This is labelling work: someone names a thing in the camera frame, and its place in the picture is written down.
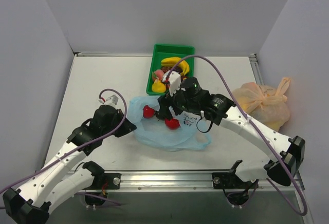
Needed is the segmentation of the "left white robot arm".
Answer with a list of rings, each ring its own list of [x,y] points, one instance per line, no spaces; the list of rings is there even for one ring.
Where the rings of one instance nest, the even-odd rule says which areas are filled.
[[[69,197],[85,188],[97,189],[105,181],[105,170],[93,161],[70,177],[65,175],[82,162],[105,138],[119,138],[136,129],[126,111],[101,105],[94,116],[75,128],[56,155],[17,189],[2,190],[4,209],[16,223],[45,223],[51,212]]]

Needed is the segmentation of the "blue printed plastic bag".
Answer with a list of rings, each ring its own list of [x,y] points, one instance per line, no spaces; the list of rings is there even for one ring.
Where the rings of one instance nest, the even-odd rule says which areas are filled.
[[[170,129],[163,120],[153,116],[143,117],[143,108],[148,106],[155,111],[159,110],[159,96],[134,97],[130,100],[127,119],[136,125],[134,131],[136,140],[144,145],[156,147],[165,151],[204,150],[211,143],[209,133],[205,131],[207,124],[199,121],[198,117],[187,112],[173,118],[178,121],[179,127]]]

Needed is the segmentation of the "red pomegranate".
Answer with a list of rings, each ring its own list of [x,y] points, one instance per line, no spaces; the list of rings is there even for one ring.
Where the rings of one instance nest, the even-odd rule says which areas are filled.
[[[155,116],[155,113],[156,113],[156,110],[149,107],[148,105],[146,105],[144,108],[143,108],[143,117],[145,119],[150,119],[150,118],[153,118]]]

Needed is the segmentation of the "yellow banana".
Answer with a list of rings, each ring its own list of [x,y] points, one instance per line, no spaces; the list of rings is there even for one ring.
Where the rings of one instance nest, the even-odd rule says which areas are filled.
[[[161,66],[166,68],[167,71],[170,69],[173,69],[173,71],[176,71],[181,76],[187,76],[190,72],[190,66],[189,64],[183,60],[180,61],[181,58],[179,57],[169,57],[161,60]]]

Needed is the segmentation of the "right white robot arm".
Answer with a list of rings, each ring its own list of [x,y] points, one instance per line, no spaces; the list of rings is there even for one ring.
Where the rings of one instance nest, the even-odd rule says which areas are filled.
[[[229,184],[235,188],[256,179],[289,186],[304,160],[304,139],[280,134],[242,113],[231,99],[202,89],[197,78],[184,80],[173,93],[159,97],[158,103],[159,113],[166,119],[183,112],[197,115],[236,133],[267,156],[264,162],[238,161],[228,174]]]

